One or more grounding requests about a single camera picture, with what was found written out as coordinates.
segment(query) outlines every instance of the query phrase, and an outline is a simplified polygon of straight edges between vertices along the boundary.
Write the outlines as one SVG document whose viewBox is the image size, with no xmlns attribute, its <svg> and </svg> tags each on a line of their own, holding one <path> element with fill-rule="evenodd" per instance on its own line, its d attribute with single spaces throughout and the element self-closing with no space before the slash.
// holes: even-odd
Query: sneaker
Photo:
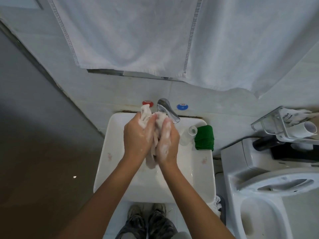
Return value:
<svg viewBox="0 0 319 239">
<path fill-rule="evenodd" d="M 163 216 L 166 217 L 166 206 L 165 204 L 159 204 L 159 203 L 155 203 L 152 207 L 152 211 L 159 211 L 160 213 L 162 213 Z"/>
<path fill-rule="evenodd" d="M 127 213 L 127 219 L 131 218 L 134 215 L 142 215 L 142 210 L 138 205 L 132 205 Z"/>
</svg>

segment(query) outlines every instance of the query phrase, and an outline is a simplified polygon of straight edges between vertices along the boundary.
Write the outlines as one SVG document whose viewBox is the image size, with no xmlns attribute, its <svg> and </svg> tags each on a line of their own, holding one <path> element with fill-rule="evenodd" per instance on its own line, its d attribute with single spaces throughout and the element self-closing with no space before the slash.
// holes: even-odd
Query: gray wall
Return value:
<svg viewBox="0 0 319 239">
<path fill-rule="evenodd" d="M 93 194 L 103 140 L 0 31 L 1 238 L 58 233 Z"/>
</svg>

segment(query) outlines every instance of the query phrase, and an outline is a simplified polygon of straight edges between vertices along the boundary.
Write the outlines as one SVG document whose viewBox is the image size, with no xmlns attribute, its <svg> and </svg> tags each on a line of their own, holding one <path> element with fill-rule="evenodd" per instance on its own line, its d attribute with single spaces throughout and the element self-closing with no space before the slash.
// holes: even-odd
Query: toilet seat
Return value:
<svg viewBox="0 0 319 239">
<path fill-rule="evenodd" d="M 319 168 L 289 168 L 267 172 L 237 186 L 242 193 L 290 196 L 319 187 Z"/>
</svg>

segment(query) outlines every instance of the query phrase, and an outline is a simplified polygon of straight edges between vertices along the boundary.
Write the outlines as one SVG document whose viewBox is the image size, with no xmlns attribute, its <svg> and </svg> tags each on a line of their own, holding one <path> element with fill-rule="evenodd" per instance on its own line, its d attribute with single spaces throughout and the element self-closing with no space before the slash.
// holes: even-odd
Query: faucet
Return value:
<svg viewBox="0 0 319 239">
<path fill-rule="evenodd" d="M 178 123 L 181 119 L 177 116 L 175 112 L 173 112 L 173 109 L 171 108 L 171 105 L 169 101 L 165 98 L 161 98 L 157 102 L 157 110 L 159 112 L 165 112 L 170 119 L 172 119 L 173 123 Z"/>
</svg>

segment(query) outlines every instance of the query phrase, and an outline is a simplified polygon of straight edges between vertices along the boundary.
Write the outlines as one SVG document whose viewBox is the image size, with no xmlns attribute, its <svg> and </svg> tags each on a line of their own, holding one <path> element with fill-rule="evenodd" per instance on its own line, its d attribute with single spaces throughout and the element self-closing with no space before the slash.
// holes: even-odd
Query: sink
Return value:
<svg viewBox="0 0 319 239">
<path fill-rule="evenodd" d="M 93 192 L 100 187 L 122 159 L 124 155 L 124 126 L 134 116 L 135 113 L 127 112 L 115 113 L 111 116 L 106 130 Z M 202 119 L 181 117 L 180 122 L 175 124 L 175 127 L 181 135 L 190 126 L 200 127 L 204 125 L 207 124 Z M 187 146 L 179 145 L 177 164 L 182 174 L 202 199 L 206 203 L 213 202 L 216 196 L 216 189 L 212 151 L 196 150 L 194 141 Z M 155 169 L 149 169 L 146 166 L 145 160 L 133 177 L 123 196 L 123 200 L 149 203 L 175 203 L 159 166 L 156 166 Z"/>
</svg>

